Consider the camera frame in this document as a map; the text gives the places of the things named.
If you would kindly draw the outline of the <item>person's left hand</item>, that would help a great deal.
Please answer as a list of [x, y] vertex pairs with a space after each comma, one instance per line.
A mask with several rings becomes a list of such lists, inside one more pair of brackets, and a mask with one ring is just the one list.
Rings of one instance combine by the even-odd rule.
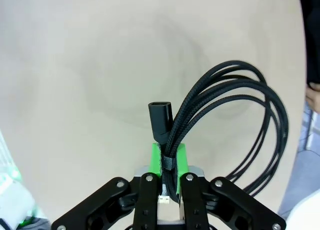
[[310, 82], [305, 91], [306, 101], [311, 109], [320, 111], [320, 85]]

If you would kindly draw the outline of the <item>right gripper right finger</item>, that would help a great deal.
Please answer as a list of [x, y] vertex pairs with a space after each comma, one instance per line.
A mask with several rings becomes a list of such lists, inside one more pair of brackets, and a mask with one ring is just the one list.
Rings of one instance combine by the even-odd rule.
[[285, 229], [286, 221], [224, 177], [207, 181], [191, 172], [186, 146], [176, 153], [179, 204], [186, 229], [209, 229], [208, 215], [230, 229]]

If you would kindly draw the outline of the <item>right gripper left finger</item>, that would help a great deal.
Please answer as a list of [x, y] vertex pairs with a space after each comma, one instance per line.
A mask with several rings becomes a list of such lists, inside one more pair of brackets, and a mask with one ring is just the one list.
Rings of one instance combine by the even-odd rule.
[[109, 229], [135, 212], [134, 229], [157, 229], [161, 150], [152, 144], [148, 171], [131, 181], [115, 177], [56, 219], [52, 229]]

